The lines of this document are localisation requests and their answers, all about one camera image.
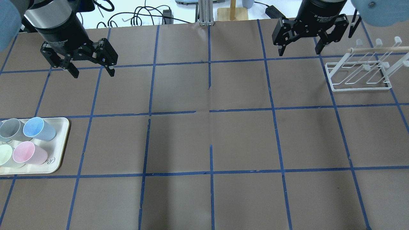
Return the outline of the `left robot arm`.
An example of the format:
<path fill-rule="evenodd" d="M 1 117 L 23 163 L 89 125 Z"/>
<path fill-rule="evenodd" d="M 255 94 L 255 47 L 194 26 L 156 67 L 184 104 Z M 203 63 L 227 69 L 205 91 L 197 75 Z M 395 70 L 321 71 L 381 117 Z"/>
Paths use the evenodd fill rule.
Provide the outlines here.
<path fill-rule="evenodd" d="M 8 47 L 26 19 L 44 39 L 40 53 L 51 67 L 78 78 L 73 61 L 90 61 L 114 77 L 117 52 L 107 38 L 93 42 L 77 17 L 77 13 L 91 12 L 96 6 L 95 0 L 2 0 L 1 50 Z"/>

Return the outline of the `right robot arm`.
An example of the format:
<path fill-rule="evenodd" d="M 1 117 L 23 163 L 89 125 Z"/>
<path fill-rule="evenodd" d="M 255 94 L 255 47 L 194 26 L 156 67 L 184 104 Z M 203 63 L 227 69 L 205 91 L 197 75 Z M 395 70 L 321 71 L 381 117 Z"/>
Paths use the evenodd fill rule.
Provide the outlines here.
<path fill-rule="evenodd" d="M 342 13 L 346 3 L 346 0 L 302 0 L 296 17 L 281 17 L 274 28 L 272 41 L 279 56 L 284 55 L 289 44 L 301 38 L 318 37 L 315 53 L 321 54 L 325 46 L 341 41 L 346 30 L 351 38 L 361 22 L 388 27 L 409 18 L 407 0 L 352 0 L 352 21 Z"/>

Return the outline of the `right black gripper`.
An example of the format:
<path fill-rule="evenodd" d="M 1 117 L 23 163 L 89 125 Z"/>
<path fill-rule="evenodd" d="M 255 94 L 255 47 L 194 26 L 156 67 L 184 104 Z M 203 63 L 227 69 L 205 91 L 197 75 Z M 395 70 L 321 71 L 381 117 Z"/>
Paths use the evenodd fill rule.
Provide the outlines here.
<path fill-rule="evenodd" d="M 346 14 L 341 13 L 346 3 L 346 0 L 303 0 L 294 19 L 279 19 L 275 26 L 272 41 L 279 56 L 300 38 L 319 37 L 316 54 L 321 54 L 326 45 L 339 42 L 349 26 Z"/>

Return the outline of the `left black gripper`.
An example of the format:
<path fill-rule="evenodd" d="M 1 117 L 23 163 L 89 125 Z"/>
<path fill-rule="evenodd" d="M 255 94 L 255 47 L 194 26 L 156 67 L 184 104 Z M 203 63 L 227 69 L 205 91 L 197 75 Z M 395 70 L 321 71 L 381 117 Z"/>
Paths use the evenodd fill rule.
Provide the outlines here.
<path fill-rule="evenodd" d="M 76 15 L 70 15 L 58 26 L 37 31 L 45 40 L 40 52 L 51 67 L 67 70 L 77 79 L 79 70 L 72 61 L 90 61 L 103 66 L 114 77 L 117 52 L 106 38 L 92 41 Z"/>

